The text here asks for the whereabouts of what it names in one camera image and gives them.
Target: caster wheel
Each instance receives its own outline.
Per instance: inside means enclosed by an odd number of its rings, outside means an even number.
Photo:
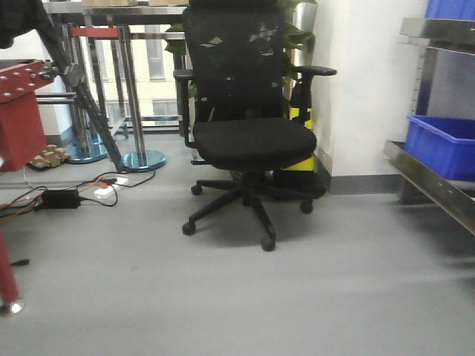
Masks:
[[[185,235],[192,235],[196,231],[196,225],[194,222],[187,222],[185,225],[182,226],[181,228],[183,230],[183,233]]]
[[[275,241],[271,239],[270,237],[264,237],[261,240],[261,246],[262,246],[262,249],[266,252],[273,251],[275,248]]]
[[[201,193],[203,193],[203,189],[199,185],[193,185],[191,187],[191,193],[193,195],[200,195]]]
[[[304,214],[310,214],[313,210],[312,200],[307,200],[300,204],[300,210]]]

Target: power strip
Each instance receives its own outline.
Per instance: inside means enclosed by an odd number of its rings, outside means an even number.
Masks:
[[[112,187],[109,186],[107,188],[100,188],[100,189],[97,189],[95,192],[94,192],[94,195],[96,196],[97,199],[107,199],[109,198],[112,194],[114,194],[114,189],[116,191],[118,191],[119,189],[121,189],[121,185],[126,185],[128,182],[128,178],[125,178],[125,177],[117,177],[117,182],[115,182]]]

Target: gray floor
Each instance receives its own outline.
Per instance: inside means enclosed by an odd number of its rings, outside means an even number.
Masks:
[[[237,204],[181,233],[219,192],[193,197],[177,135],[147,136],[168,162],[119,204],[38,211],[3,226],[27,308],[0,319],[1,356],[475,355],[475,238],[435,206],[332,196],[310,215],[266,201],[278,247]],[[108,160],[25,171],[30,184],[90,179]],[[141,176],[131,177],[138,181]],[[0,202],[27,189],[0,177]]]

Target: blue storage crate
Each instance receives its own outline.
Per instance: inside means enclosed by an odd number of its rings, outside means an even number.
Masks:
[[[429,0],[425,17],[475,20],[475,0]]]
[[[409,115],[404,149],[442,177],[475,181],[475,120]]]

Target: black power adapter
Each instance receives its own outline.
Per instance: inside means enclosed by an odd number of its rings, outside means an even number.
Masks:
[[[47,190],[42,194],[41,209],[76,209],[81,205],[82,198],[77,189],[52,191]]]

